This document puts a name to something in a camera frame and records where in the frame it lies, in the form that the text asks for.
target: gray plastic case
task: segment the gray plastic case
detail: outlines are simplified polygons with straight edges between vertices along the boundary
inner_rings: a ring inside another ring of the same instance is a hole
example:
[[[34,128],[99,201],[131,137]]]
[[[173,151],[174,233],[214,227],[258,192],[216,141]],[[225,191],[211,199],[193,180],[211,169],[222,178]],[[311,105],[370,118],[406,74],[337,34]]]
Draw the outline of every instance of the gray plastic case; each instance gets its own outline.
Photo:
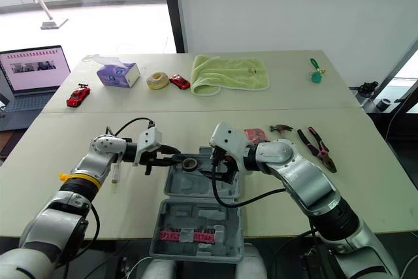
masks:
[[[179,154],[195,158],[198,169],[210,169],[212,148],[200,154]],[[240,175],[232,184],[216,182],[219,196],[231,201],[240,196]],[[150,255],[161,259],[238,263],[243,257],[244,235],[241,208],[225,208],[214,199],[211,180],[198,170],[186,172],[181,163],[171,166],[151,241]],[[179,231],[180,241],[159,240],[160,231]],[[195,231],[213,232],[215,243],[194,242]]]

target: green towel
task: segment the green towel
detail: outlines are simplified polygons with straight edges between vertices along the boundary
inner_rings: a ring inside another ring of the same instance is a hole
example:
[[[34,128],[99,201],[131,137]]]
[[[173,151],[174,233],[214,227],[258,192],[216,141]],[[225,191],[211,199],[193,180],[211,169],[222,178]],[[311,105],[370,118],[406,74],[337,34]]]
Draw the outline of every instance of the green towel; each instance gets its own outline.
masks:
[[[191,72],[191,92],[212,96],[221,88],[261,91],[270,85],[268,73],[260,59],[221,59],[196,56]]]

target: red toy car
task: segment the red toy car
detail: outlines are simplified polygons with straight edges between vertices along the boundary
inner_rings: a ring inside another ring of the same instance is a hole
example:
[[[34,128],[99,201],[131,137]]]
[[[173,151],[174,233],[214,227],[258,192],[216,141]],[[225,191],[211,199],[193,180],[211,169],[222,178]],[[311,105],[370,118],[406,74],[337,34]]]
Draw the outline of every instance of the red toy car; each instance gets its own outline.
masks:
[[[190,82],[183,78],[180,74],[175,74],[170,77],[170,82],[176,84],[181,90],[186,90],[190,87]]]
[[[78,107],[82,101],[90,94],[90,88],[88,84],[79,84],[79,88],[71,94],[70,98],[67,99],[68,107]]]

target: laptop keyboard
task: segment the laptop keyboard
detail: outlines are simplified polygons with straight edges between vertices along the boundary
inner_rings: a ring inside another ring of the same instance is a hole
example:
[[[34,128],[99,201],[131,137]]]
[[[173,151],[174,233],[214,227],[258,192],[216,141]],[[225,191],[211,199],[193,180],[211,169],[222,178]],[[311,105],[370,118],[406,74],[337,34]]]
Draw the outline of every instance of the laptop keyboard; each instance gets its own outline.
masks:
[[[10,102],[5,112],[16,112],[25,110],[42,109],[46,103],[51,99],[52,94],[36,95],[36,96],[24,96],[15,98],[13,102]]]

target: hammer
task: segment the hammer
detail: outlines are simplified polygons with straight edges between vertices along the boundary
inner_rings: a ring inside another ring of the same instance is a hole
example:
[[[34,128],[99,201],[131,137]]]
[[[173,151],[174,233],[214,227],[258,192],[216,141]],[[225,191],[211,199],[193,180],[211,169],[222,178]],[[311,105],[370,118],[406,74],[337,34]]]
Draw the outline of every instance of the hammer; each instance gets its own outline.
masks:
[[[285,131],[290,131],[292,132],[293,128],[289,127],[288,125],[285,124],[276,124],[276,125],[271,125],[270,126],[270,132],[273,131],[277,131],[278,133],[280,133],[280,135],[284,138],[283,133],[285,133]]]

